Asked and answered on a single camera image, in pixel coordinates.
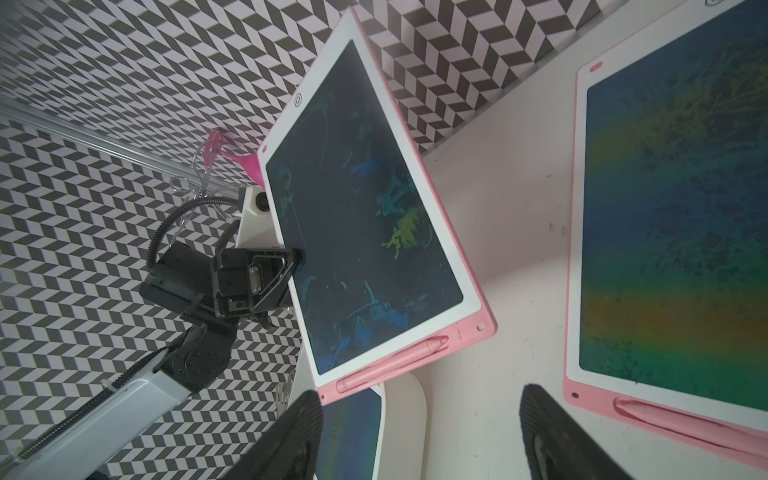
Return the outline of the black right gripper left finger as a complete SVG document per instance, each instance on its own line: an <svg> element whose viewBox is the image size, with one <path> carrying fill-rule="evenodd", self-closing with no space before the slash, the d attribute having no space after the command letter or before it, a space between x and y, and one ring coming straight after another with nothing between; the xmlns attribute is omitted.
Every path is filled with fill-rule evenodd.
<svg viewBox="0 0 768 480"><path fill-rule="evenodd" d="M313 479L322 430L319 395L314 390L305 391L222 479Z"/></svg>

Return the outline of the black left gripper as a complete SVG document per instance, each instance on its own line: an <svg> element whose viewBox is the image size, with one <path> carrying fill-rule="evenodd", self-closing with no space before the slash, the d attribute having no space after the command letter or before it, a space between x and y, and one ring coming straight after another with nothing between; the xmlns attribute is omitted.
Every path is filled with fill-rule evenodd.
<svg viewBox="0 0 768 480"><path fill-rule="evenodd" d="M231 248L214 257L176 241L139 287L148 303L181 318L266 318L282 307L302 260L296 249Z"/></svg>

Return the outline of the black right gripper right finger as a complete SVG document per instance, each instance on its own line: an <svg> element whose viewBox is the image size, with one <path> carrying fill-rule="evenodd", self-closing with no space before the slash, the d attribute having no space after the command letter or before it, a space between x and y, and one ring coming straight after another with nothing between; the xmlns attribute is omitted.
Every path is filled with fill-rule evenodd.
<svg viewBox="0 0 768 480"><path fill-rule="evenodd" d="M532 479L631 478L542 386L525 385L519 418Z"/></svg>

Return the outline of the white plastic storage box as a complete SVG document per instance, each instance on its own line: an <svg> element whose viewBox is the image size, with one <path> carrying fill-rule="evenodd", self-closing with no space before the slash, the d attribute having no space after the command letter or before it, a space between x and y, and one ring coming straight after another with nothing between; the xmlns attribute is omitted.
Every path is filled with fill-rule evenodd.
<svg viewBox="0 0 768 480"><path fill-rule="evenodd" d="M419 479L427 424L423 387L406 373L368 389L383 399L374 479Z"/></svg>

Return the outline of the pink writing tablet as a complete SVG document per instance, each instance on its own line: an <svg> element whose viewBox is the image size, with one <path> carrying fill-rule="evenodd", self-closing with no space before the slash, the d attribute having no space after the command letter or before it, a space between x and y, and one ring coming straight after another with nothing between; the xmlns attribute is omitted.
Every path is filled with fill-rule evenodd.
<svg viewBox="0 0 768 480"><path fill-rule="evenodd" d="M374 479L383 413L374 389L323 406L315 479Z"/></svg>
<svg viewBox="0 0 768 480"><path fill-rule="evenodd" d="M767 467L767 5L687 1L577 74L563 395Z"/></svg>
<svg viewBox="0 0 768 480"><path fill-rule="evenodd" d="M259 150L311 378L331 404L493 337L490 306L353 9Z"/></svg>

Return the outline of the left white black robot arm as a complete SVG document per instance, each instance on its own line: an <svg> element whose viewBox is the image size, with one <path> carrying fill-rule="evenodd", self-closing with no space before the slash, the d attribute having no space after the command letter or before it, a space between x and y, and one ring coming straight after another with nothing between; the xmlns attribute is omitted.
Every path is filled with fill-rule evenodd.
<svg viewBox="0 0 768 480"><path fill-rule="evenodd" d="M214 256L173 243L148 251L141 296L189 323L94 398L1 465L4 479L86 479L166 413L208 388L227 369L238 324L264 327L284 305L301 261L295 249L217 249Z"/></svg>

